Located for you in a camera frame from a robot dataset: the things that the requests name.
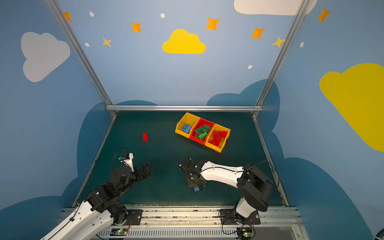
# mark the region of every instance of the yellow cloud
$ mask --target yellow cloud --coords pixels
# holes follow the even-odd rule
[[[364,142],[384,152],[384,67],[363,63],[329,72],[320,88]]]
[[[176,29],[169,37],[169,41],[163,43],[163,51],[166,53],[203,53],[207,47],[200,42],[199,37],[184,29]]]

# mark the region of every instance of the yellow star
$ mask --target yellow star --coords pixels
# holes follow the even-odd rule
[[[331,11],[328,12],[328,11],[325,10],[325,8],[324,8],[323,12],[322,12],[321,15],[317,18],[317,20],[321,20],[321,22],[323,23],[325,17],[326,17],[328,14],[330,14],[330,13],[331,13]]]
[[[131,24],[133,26],[132,32],[137,31],[137,32],[141,33],[141,30],[140,30],[141,23],[135,24],[135,23],[131,22]]]
[[[107,41],[107,40],[105,40],[104,38],[103,38],[103,40],[104,40],[103,45],[108,45],[109,47],[111,47],[111,46],[109,45],[109,42],[112,41],[112,40],[108,40],[108,41]]]
[[[255,27],[255,32],[251,36],[251,39],[253,39],[253,38],[260,39],[262,37],[262,33],[263,33],[264,30],[265,30],[265,28],[264,29],[258,29],[257,27]]]
[[[70,18],[70,12],[66,12],[66,13],[63,13],[63,14],[64,14],[65,18],[66,18],[68,21],[72,22],[72,19]]]
[[[280,48],[280,44],[281,44],[282,42],[284,42],[284,41],[285,41],[285,39],[281,40],[281,39],[280,39],[280,36],[278,36],[278,37],[277,37],[277,42],[274,43],[274,44],[272,44],[272,46],[273,46],[273,45],[277,45],[277,46]]]
[[[208,18],[208,26],[207,26],[206,30],[213,29],[216,31],[216,24],[218,23],[219,20],[220,19],[212,20],[212,19]]]

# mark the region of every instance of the work surface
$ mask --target work surface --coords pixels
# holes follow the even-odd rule
[[[185,173],[176,162],[182,157],[209,160],[226,166],[245,166],[266,160],[263,147],[250,113],[192,113],[231,129],[221,153],[175,133],[176,124],[184,112],[119,112],[82,192],[80,200],[95,187],[106,182],[113,167],[113,157],[122,147],[134,155],[133,164],[152,162],[148,179],[134,183],[120,201],[123,204],[158,205],[235,205],[241,194],[238,189],[220,182],[209,181],[205,191],[194,192],[187,187]],[[148,133],[143,142],[142,134]],[[115,159],[115,168],[121,163]],[[273,181],[267,162],[258,167]],[[272,195],[270,206],[282,206],[278,191]]]

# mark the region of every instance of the blue wall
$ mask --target blue wall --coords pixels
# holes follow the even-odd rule
[[[70,13],[70,25],[114,104],[206,105],[217,94],[240,94],[268,77],[279,52],[273,43],[285,38],[293,20],[291,15],[242,14],[234,0],[118,0],[108,7],[100,0],[59,3]],[[216,31],[206,30],[208,18],[220,19]],[[141,23],[141,32],[133,32],[131,22]],[[260,39],[251,39],[255,27],[265,28]],[[205,52],[164,52],[163,43],[179,28],[196,34]],[[215,104],[227,104],[218,99]],[[252,105],[249,99],[237,102]]]
[[[322,23],[324,7],[331,13]],[[370,239],[384,227],[384,152],[361,139],[319,86],[331,71],[384,66],[383,11],[383,1],[318,0],[257,117],[311,240]]]
[[[112,120],[70,45],[68,59],[41,81],[28,80],[21,48],[26,32],[49,33],[69,45],[43,0],[2,1],[0,229],[4,239],[40,239],[54,227],[61,208],[74,201]],[[23,226],[15,236],[9,230],[18,223]]]

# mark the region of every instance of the white cloud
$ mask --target white cloud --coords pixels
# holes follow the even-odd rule
[[[317,0],[310,0],[308,14]],[[242,14],[295,15],[301,0],[235,0],[235,10]]]
[[[24,33],[22,51],[26,58],[24,75],[31,82],[43,80],[50,72],[60,66],[70,56],[71,50],[66,42],[58,41],[49,33]]]

